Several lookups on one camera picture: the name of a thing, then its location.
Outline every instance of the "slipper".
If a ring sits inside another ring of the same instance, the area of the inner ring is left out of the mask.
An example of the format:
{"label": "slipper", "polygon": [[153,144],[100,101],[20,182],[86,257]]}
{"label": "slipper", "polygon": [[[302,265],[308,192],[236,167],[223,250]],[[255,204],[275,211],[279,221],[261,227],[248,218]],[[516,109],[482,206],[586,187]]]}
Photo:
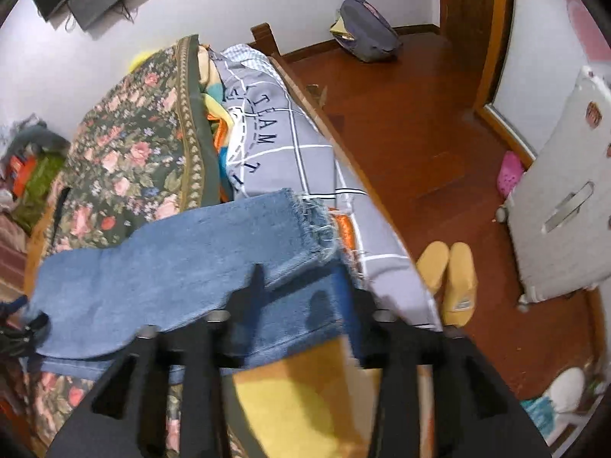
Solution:
{"label": "slipper", "polygon": [[464,326],[475,311],[477,276],[471,248],[454,243],[450,249],[448,283],[445,288],[442,317],[446,326]]}
{"label": "slipper", "polygon": [[450,250],[448,245],[441,241],[433,241],[422,252],[416,262],[416,268],[422,280],[435,295],[444,280],[445,268],[448,266]]}

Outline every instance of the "white suitcase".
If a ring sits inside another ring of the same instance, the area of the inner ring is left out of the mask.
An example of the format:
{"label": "white suitcase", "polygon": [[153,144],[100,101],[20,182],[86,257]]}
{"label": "white suitcase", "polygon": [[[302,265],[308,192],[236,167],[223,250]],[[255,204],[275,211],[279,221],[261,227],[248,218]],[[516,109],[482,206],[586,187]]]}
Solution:
{"label": "white suitcase", "polygon": [[524,295],[540,302],[611,275],[611,91],[589,67],[505,202]]}

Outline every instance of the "jeans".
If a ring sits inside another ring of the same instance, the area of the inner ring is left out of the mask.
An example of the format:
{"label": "jeans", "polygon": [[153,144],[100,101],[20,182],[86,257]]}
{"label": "jeans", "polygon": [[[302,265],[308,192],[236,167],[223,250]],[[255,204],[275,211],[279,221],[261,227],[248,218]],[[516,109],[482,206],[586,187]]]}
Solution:
{"label": "jeans", "polygon": [[284,189],[153,222],[115,248],[50,256],[25,318],[50,317],[43,370],[96,379],[140,326],[172,330],[220,308],[261,263],[271,298],[246,358],[258,366],[341,332],[338,254],[325,207]]}

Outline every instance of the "gray bag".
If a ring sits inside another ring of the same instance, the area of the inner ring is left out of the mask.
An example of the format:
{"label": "gray bag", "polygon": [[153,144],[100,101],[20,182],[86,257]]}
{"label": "gray bag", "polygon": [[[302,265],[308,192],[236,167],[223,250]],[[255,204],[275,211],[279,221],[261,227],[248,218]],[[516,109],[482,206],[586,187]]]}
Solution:
{"label": "gray bag", "polygon": [[342,47],[363,62],[395,58],[401,47],[395,30],[365,0],[344,0],[330,31]]}

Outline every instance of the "wooden floor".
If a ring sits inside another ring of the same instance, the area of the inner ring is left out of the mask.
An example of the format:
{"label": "wooden floor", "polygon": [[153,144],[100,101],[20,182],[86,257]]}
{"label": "wooden floor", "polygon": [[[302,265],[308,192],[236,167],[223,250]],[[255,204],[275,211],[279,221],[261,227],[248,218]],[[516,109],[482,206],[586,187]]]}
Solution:
{"label": "wooden floor", "polygon": [[520,284],[496,175],[503,143],[474,118],[478,75],[430,33],[404,36],[395,63],[363,64],[334,50],[292,64],[327,85],[325,111],[368,175],[417,258],[432,240],[468,243],[479,278],[466,330],[521,399],[593,357],[584,294],[515,308]]}

